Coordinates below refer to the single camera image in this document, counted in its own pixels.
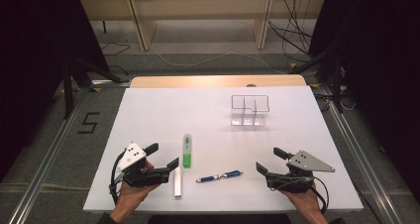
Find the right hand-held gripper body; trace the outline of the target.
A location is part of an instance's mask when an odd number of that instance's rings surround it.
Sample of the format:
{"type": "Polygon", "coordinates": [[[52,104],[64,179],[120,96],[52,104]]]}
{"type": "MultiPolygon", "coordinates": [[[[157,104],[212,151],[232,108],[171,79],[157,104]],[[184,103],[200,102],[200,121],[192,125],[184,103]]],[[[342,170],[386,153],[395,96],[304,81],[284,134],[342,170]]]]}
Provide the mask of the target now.
{"type": "Polygon", "coordinates": [[[271,190],[281,190],[292,193],[304,193],[315,179],[314,171],[334,172],[335,169],[305,151],[292,154],[290,160],[285,160],[289,168],[287,174],[267,171],[264,176],[267,187],[271,190]]]}

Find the person's left hand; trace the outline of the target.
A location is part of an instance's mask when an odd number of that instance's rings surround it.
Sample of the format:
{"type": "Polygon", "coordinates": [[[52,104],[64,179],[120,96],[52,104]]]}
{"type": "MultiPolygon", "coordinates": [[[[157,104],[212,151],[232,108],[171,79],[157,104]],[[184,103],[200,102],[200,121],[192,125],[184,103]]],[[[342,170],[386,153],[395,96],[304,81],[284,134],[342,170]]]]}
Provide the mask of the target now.
{"type": "Polygon", "coordinates": [[[116,223],[124,223],[130,215],[147,198],[150,192],[156,189],[157,185],[146,187],[131,187],[123,182],[120,188],[120,196],[110,217],[116,223]]]}

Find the black curtain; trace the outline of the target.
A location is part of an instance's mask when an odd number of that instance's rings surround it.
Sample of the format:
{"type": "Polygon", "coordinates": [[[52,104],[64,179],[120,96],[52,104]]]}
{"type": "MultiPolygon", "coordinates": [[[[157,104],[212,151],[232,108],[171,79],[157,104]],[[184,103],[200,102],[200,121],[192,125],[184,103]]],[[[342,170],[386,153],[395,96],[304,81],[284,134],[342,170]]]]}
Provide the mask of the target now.
{"type": "Polygon", "coordinates": [[[420,0],[325,0],[312,37],[318,55],[345,15],[345,80],[379,143],[420,202],[420,0]]]}
{"type": "Polygon", "coordinates": [[[27,145],[62,81],[88,62],[107,71],[80,0],[0,0],[0,180],[27,145]]]}

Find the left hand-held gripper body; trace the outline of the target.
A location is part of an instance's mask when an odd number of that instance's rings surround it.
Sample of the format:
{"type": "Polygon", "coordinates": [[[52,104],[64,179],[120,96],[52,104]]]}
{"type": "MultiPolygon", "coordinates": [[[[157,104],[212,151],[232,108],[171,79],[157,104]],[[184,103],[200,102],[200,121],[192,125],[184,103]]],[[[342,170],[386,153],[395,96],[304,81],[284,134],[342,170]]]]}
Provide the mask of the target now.
{"type": "Polygon", "coordinates": [[[125,181],[131,187],[167,183],[170,170],[167,167],[148,168],[147,157],[144,149],[132,141],[114,163],[113,183],[125,181]]]}

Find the clear acrylic pen holder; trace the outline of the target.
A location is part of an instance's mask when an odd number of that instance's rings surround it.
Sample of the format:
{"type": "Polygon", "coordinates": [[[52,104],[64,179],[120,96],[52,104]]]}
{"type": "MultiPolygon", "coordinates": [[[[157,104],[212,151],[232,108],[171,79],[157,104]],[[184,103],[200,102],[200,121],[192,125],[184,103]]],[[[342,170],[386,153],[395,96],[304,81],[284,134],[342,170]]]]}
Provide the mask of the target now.
{"type": "Polygon", "coordinates": [[[263,126],[269,112],[267,95],[232,95],[232,126],[263,126]]]}

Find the black metal stand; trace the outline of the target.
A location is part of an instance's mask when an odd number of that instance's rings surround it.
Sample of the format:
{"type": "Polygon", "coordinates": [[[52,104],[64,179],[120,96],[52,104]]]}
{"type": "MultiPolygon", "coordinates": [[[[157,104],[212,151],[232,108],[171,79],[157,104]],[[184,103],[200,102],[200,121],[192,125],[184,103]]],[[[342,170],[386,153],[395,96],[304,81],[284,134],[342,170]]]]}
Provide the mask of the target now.
{"type": "Polygon", "coordinates": [[[319,68],[316,73],[316,79],[319,82],[326,82],[329,78],[333,81],[332,101],[337,110],[342,113],[341,105],[341,53],[339,46],[332,43],[327,49],[311,58],[308,62],[295,68],[291,74],[299,74],[310,67],[318,64],[319,68]]]}

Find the green highlighter marker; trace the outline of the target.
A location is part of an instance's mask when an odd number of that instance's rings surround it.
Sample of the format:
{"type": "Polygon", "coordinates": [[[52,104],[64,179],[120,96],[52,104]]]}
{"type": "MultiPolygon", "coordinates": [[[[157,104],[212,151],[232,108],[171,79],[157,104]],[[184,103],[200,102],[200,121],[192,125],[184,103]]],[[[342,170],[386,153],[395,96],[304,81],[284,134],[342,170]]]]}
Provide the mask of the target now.
{"type": "Polygon", "coordinates": [[[183,158],[182,158],[182,163],[185,168],[191,167],[191,145],[192,145],[191,135],[185,134],[183,137],[183,158]]]}

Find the blue ballpoint pen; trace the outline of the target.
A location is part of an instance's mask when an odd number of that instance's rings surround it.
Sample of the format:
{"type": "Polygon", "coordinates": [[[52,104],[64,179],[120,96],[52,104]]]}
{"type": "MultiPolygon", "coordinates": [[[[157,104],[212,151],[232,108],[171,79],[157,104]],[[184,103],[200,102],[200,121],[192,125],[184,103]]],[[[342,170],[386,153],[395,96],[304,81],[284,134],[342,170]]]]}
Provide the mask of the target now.
{"type": "Polygon", "coordinates": [[[204,182],[216,181],[216,180],[241,176],[242,174],[243,173],[239,170],[233,170],[233,171],[224,172],[224,173],[221,173],[221,174],[215,174],[215,175],[200,177],[200,178],[196,179],[196,182],[197,183],[204,183],[204,182]]]}

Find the person's right hand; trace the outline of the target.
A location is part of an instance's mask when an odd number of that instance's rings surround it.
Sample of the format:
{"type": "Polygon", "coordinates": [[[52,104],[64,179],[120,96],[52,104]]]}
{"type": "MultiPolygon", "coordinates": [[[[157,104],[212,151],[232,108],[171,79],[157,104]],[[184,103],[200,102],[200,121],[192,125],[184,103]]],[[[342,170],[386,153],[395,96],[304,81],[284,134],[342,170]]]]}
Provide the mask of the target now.
{"type": "Polygon", "coordinates": [[[319,207],[318,196],[316,195],[315,190],[316,185],[313,184],[305,193],[292,193],[287,191],[282,191],[281,193],[289,199],[297,211],[307,221],[310,217],[314,217],[315,215],[323,215],[319,207]]]}

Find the aluminium floor rail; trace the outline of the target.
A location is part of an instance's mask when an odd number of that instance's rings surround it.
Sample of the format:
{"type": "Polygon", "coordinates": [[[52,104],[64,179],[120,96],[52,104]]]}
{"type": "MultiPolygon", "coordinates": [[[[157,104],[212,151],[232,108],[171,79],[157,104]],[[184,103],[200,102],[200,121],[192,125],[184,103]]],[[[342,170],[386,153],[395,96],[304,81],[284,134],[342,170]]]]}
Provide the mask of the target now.
{"type": "Polygon", "coordinates": [[[332,102],[329,104],[333,118],[344,137],[346,144],[352,154],[370,194],[378,207],[383,218],[383,224],[402,224],[402,219],[395,208],[391,198],[387,194],[384,186],[379,181],[378,176],[374,172],[372,165],[368,161],[359,141],[352,131],[348,121],[343,113],[339,112],[341,108],[340,102],[332,102]]]}
{"type": "Polygon", "coordinates": [[[20,194],[19,201],[6,224],[25,224],[39,193],[43,189],[56,157],[69,134],[70,128],[78,114],[80,104],[85,100],[88,92],[87,88],[81,88],[76,92],[74,95],[74,107],[60,119],[53,133],[53,139],[48,143],[48,148],[42,153],[42,161],[36,166],[34,159],[31,159],[28,167],[34,168],[35,171],[30,175],[30,180],[28,182],[0,183],[0,191],[20,194]]]}

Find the black tripod stand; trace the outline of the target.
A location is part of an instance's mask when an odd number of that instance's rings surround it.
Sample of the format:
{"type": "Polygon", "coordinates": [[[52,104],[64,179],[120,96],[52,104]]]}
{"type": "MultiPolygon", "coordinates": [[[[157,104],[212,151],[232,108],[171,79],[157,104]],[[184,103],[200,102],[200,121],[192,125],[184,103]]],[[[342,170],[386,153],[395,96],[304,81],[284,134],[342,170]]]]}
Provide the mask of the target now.
{"type": "Polygon", "coordinates": [[[93,82],[87,71],[93,71],[115,83],[125,83],[127,79],[112,74],[109,69],[101,68],[85,59],[75,56],[68,57],[62,66],[62,83],[65,98],[64,118],[67,119],[74,109],[72,82],[75,81],[80,88],[88,88],[93,82]]]}

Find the white correction pen tube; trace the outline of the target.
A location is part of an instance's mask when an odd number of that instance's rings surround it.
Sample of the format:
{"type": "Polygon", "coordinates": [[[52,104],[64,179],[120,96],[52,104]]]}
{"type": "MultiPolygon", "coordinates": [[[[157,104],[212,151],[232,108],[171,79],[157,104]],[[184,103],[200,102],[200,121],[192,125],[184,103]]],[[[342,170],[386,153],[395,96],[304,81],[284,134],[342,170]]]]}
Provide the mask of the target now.
{"type": "Polygon", "coordinates": [[[180,198],[182,195],[182,173],[181,168],[176,168],[173,171],[174,177],[173,177],[173,187],[174,187],[174,197],[180,198]]]}

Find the beige wooden desk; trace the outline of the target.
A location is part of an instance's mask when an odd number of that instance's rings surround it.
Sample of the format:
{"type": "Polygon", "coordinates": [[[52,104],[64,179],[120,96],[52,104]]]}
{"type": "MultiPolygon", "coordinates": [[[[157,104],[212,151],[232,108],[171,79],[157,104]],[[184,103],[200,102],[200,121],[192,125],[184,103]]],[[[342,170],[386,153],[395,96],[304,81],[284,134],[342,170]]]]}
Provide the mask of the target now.
{"type": "Polygon", "coordinates": [[[159,21],[234,20],[253,22],[256,46],[264,48],[270,19],[290,11],[298,19],[319,17],[325,0],[80,0],[91,21],[131,21],[141,51],[150,48],[159,21]]]}

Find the white table board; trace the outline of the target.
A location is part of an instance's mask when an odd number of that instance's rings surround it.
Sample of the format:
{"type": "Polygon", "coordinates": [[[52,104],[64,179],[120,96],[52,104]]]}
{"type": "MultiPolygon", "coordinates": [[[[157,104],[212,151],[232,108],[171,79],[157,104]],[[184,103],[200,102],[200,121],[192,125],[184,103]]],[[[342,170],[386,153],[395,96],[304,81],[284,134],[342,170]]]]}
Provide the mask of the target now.
{"type": "Polygon", "coordinates": [[[256,163],[271,172],[288,168],[273,148],[305,151],[334,172],[318,173],[317,189],[332,211],[357,211],[362,204],[333,142],[312,90],[307,86],[225,88],[129,88],[125,91],[102,160],[84,208],[113,209],[110,173],[119,154],[132,142],[144,148],[158,143],[149,160],[161,168],[182,156],[185,134],[192,137],[192,165],[182,172],[182,195],[172,182],[139,207],[141,213],[279,213],[291,210],[288,199],[270,190],[256,163]],[[232,126],[232,95],[267,95],[263,126],[232,126]],[[197,183],[204,176],[239,170],[241,176],[197,183]]]}

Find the light wooden table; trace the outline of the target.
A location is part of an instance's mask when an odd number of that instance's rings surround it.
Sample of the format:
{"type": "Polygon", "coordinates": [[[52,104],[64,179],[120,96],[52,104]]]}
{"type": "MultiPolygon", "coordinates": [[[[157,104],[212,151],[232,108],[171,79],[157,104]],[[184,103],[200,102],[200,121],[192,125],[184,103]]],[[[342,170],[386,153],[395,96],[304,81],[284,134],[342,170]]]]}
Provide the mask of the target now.
{"type": "Polygon", "coordinates": [[[131,88],[305,86],[299,74],[137,76],[131,88]]]}

